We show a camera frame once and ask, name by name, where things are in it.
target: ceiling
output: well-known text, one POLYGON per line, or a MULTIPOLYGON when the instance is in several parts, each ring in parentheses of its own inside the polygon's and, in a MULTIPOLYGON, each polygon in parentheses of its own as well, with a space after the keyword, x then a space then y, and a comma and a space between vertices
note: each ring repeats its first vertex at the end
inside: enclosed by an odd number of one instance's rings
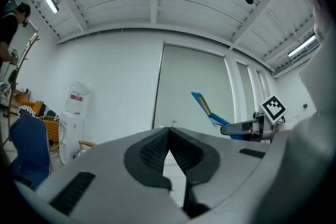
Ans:
POLYGON ((182 31, 217 40, 255 58, 273 71, 287 52, 313 33, 306 0, 17 0, 32 6, 31 22, 58 42, 117 28, 182 31))

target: water cooler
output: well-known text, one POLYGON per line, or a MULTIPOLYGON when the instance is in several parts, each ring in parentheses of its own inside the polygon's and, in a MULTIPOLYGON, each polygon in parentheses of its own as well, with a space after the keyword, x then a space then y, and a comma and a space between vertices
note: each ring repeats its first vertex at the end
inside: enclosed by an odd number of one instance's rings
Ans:
POLYGON ((88 96, 91 90, 80 82, 71 84, 69 96, 65 106, 65 112, 59 116, 60 130, 63 130, 64 138, 59 138, 59 154, 61 161, 67 165, 79 149, 78 141, 83 140, 83 126, 88 96))

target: blue object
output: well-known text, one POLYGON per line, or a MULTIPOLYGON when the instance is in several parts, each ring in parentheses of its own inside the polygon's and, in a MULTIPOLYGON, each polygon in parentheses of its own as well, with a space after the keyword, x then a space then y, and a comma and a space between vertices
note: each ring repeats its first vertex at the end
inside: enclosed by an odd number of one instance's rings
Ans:
POLYGON ((28 114, 22 115, 9 129, 17 158, 9 165, 13 179, 23 178, 37 187, 50 175, 49 140, 46 124, 28 114))
MULTIPOLYGON (((197 103, 201 106, 205 114, 208 116, 209 120, 213 125, 226 125, 230 124, 226 120, 222 119, 220 116, 217 116, 216 114, 212 113, 209 106, 207 105, 204 97, 200 92, 191 92, 192 96, 195 98, 197 103)), ((235 140, 244 140, 243 135, 229 135, 231 139, 235 140)))

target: blue chair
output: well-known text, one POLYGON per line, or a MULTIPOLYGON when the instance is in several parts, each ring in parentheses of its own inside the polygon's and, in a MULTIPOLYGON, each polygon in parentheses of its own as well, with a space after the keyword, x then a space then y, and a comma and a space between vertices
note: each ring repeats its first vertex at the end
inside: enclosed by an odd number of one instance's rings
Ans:
POLYGON ((10 127, 9 135, 17 150, 17 158, 9 165, 11 176, 35 191, 50 175, 46 124, 24 114, 10 127))

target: man in black shirt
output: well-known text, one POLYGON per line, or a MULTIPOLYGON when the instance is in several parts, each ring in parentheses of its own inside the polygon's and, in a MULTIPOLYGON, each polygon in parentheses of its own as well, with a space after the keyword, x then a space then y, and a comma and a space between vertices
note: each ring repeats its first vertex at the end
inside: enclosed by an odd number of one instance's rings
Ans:
POLYGON ((21 3, 17 8, 4 14, 0 20, 0 69, 3 62, 11 62, 17 64, 17 58, 8 52, 8 48, 16 33, 19 24, 27 25, 28 17, 30 15, 30 6, 21 3))

